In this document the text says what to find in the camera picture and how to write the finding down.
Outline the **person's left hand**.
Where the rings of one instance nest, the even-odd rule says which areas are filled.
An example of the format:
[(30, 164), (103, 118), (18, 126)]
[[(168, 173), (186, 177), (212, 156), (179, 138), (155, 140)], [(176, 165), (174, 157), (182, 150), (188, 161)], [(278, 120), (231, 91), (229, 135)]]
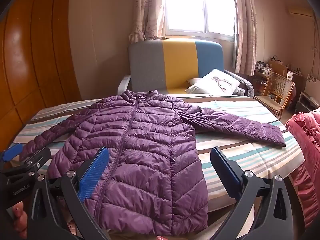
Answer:
[(14, 214), (14, 228), (22, 239), (27, 239), (28, 217), (23, 208), (23, 202), (19, 202), (12, 207)]

